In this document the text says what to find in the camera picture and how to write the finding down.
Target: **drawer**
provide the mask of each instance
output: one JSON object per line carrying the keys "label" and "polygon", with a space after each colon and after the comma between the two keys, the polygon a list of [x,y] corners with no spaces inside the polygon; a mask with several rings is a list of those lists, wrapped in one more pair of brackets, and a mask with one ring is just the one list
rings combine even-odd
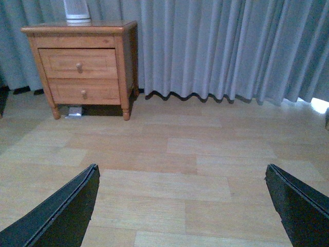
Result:
{"label": "drawer", "polygon": [[107,34],[35,34],[38,48],[115,48],[114,37]]}
{"label": "drawer", "polygon": [[55,103],[120,104],[118,80],[49,79]]}
{"label": "drawer", "polygon": [[118,79],[114,49],[39,49],[48,78]]}

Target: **wooden knob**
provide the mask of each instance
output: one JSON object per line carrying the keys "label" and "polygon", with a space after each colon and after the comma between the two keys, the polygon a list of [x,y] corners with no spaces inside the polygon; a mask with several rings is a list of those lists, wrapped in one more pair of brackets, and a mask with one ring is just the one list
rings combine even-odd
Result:
{"label": "wooden knob", "polygon": [[77,69],[78,69],[78,73],[82,73],[82,63],[77,63],[76,64],[76,67],[77,67]]}
{"label": "wooden knob", "polygon": [[87,91],[86,90],[82,90],[81,95],[82,95],[83,99],[87,99]]}

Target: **curtain fold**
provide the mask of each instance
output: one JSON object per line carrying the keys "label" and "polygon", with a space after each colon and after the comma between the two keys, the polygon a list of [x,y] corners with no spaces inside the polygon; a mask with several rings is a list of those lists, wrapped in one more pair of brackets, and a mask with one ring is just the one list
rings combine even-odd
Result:
{"label": "curtain fold", "polygon": [[[329,101],[329,0],[88,0],[92,20],[137,20],[145,94]],[[41,88],[20,28],[65,21],[63,1],[0,1],[0,73]]]}

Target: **wooden nightstand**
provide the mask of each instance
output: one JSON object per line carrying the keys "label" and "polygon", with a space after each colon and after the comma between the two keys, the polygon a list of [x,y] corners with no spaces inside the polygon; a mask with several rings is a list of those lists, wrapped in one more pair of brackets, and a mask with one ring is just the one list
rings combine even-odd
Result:
{"label": "wooden nightstand", "polygon": [[137,22],[45,23],[23,27],[55,119],[57,104],[121,105],[138,96]]}

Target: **laminate floor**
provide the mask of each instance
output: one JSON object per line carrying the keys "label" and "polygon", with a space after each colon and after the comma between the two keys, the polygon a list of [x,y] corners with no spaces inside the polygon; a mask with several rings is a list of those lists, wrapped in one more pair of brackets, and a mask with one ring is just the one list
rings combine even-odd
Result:
{"label": "laminate floor", "polygon": [[10,92],[0,140],[0,230],[99,165],[84,247],[291,246],[264,181],[270,163],[329,195],[325,116],[303,101],[142,94],[129,121],[54,120],[44,95]]}

